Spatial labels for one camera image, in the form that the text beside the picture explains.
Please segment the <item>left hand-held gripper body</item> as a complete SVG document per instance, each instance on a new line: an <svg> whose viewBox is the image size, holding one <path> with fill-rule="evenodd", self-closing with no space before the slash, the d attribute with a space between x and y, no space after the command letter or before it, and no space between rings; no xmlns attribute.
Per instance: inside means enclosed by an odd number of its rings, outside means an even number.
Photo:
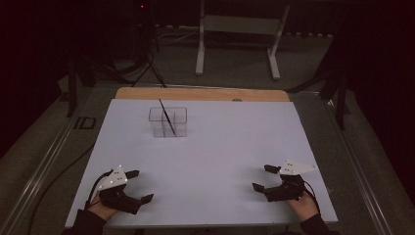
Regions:
<svg viewBox="0 0 415 235"><path fill-rule="evenodd" d="M99 186L101 202L104 206L131 214L136 214L141 207L141 201L127 196L124 188L129 179L126 172L119 165L114 169L105 181Z"/></svg>

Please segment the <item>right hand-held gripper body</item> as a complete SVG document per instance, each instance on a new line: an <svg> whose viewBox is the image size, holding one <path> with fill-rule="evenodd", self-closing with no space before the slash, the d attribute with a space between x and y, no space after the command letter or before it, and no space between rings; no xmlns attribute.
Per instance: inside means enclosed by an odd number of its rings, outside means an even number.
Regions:
<svg viewBox="0 0 415 235"><path fill-rule="evenodd" d="M286 160L281 166L279 174L281 184L276 187L265 188L263 194L268 202L297 200L305 191L305 181L302 173L314 171L315 165L303 164Z"/></svg>

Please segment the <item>white board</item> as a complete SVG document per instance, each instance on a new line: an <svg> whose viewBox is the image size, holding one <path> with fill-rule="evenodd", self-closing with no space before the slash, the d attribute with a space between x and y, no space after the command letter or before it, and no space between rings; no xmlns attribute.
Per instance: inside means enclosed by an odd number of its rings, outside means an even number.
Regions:
<svg viewBox="0 0 415 235"><path fill-rule="evenodd" d="M291 102L184 101L187 134L156 138L148 115L153 100L111 101L73 200L68 224L83 208L94 181L119 165L137 169L125 192L153 200L137 214L119 213L111 227L268 225L295 221L283 202L270 203L254 184L272 187L265 165L315 165Z"/></svg>

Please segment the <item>black metal stand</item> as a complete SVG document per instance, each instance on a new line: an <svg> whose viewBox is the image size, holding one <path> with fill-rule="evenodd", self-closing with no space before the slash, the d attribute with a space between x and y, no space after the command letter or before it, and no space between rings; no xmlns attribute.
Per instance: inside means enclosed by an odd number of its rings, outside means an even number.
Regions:
<svg viewBox="0 0 415 235"><path fill-rule="evenodd" d="M320 97L324 100L331 100L334 95L337 95L335 119L339 128L344 130L347 76L341 70L328 70L324 73L324 80L325 83L320 91Z"/></svg>
<svg viewBox="0 0 415 235"><path fill-rule="evenodd" d="M93 72L87 57L71 58L69 60L69 84L68 84L68 100L69 109L67 117L70 118L77 106L77 81L86 86L92 87L95 84Z"/></svg>

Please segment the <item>wooden table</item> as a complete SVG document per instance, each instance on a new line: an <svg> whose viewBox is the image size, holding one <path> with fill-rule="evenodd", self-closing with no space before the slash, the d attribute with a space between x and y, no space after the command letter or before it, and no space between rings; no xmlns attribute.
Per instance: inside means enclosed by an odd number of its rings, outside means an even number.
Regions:
<svg viewBox="0 0 415 235"><path fill-rule="evenodd" d="M289 102L282 90L251 90L228 88L156 88L122 87L115 94L117 99L134 100L192 100L192 101L244 101Z"/></svg>

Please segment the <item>black rectangular frame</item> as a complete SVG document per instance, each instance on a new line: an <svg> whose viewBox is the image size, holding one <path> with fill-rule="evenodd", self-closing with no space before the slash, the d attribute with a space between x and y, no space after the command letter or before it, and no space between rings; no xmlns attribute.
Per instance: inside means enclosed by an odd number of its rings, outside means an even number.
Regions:
<svg viewBox="0 0 415 235"><path fill-rule="evenodd" d="M97 120L94 117L78 117L74 129L93 129Z"/></svg>

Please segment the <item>person's left hand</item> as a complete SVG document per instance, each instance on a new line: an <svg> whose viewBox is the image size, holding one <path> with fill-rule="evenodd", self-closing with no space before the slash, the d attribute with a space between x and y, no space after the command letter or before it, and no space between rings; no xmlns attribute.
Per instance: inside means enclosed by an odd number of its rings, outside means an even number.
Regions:
<svg viewBox="0 0 415 235"><path fill-rule="evenodd" d="M91 204L86 209L95 213L105 221L109 221L115 214L117 214L117 210L108 208L102 204L99 191L96 192Z"/></svg>

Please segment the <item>white metal stand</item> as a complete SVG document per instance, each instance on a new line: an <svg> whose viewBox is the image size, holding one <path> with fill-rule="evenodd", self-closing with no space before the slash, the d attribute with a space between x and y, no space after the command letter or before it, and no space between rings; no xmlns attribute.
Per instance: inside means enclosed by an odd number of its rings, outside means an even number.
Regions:
<svg viewBox="0 0 415 235"><path fill-rule="evenodd" d="M205 12L205 6L206 0L200 0L199 48L195 68L196 75L204 74L206 49L205 32L219 31L273 35L274 43L270 48L267 49L267 57L272 78L274 80L279 80L281 78L281 74L276 59L276 52L282 38L287 17L290 12L290 5L283 6L282 15L279 19L207 15Z"/></svg>

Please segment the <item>black tripod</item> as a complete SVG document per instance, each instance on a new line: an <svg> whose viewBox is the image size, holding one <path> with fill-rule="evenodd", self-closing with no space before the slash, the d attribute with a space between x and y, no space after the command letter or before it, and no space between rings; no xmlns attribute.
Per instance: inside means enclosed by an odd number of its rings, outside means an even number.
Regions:
<svg viewBox="0 0 415 235"><path fill-rule="evenodd" d="M155 53L160 50L155 5L156 0L131 0L133 28L135 29L133 55L134 62L139 66L139 74L133 80L132 87L136 86L148 71L155 76L160 87L166 87L163 77L155 66Z"/></svg>

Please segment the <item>thin black brush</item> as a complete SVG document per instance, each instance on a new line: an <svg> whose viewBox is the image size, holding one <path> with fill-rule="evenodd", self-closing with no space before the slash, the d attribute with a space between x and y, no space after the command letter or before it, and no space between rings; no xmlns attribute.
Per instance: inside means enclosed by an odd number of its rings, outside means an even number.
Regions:
<svg viewBox="0 0 415 235"><path fill-rule="evenodd" d="M166 111L166 109L165 109L165 107L164 107L164 105L163 105L162 100L161 100L161 99L159 99L159 102L160 102L160 104L161 104L161 108L162 108L162 111L163 111L163 113L164 113L164 115L165 115L165 118L166 118L166 120L167 120L167 123L168 123L168 125L169 125L169 127L170 127L170 129L171 129L171 132L173 133L174 137L177 137L177 135L176 135L176 131L175 131L175 129L174 129L174 127L173 127L173 124L172 124L172 122L171 122L171 120L170 120L170 118L169 118L169 115L168 115L168 113L167 113L167 111Z"/></svg>

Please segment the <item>clear plastic organizer box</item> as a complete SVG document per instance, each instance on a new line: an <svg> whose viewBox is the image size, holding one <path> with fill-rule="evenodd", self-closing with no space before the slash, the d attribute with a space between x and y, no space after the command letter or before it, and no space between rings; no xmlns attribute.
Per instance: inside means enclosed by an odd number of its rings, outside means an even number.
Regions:
<svg viewBox="0 0 415 235"><path fill-rule="evenodd" d="M165 108L176 131L177 137L187 136L187 109L184 107ZM161 107L154 107L149 112L149 122L153 136L157 138L174 137Z"/></svg>

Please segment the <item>metal floor rail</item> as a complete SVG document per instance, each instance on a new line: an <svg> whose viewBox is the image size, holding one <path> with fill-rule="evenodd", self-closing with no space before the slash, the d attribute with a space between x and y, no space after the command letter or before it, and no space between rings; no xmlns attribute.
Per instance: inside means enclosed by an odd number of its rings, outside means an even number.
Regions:
<svg viewBox="0 0 415 235"><path fill-rule="evenodd" d="M352 148L351 142L347 136L345 130L341 129L336 121L336 109L332 100L324 101L325 110L330 117L331 123L335 126L338 135L340 136L342 145L346 151L346 157L350 165L350 169L353 175L353 178L359 188L361 197L364 201L366 209L368 210L374 226L378 232L378 235L393 235L390 224L388 223L384 212L380 206L377 196L374 194L374 191L363 172L363 168L360 165L357 155Z"/></svg>
<svg viewBox="0 0 415 235"><path fill-rule="evenodd" d="M0 160L0 235L55 235L64 228L74 188L48 184L69 163L76 116L41 117Z"/></svg>

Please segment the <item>person's right hand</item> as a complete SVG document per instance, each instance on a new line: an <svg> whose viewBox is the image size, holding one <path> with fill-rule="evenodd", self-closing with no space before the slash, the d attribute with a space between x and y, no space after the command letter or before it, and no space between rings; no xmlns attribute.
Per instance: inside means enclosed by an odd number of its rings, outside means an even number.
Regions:
<svg viewBox="0 0 415 235"><path fill-rule="evenodd" d="M299 199L287 200L286 203L300 222L304 222L319 214L319 209L317 208L313 197L307 192L303 192Z"/></svg>

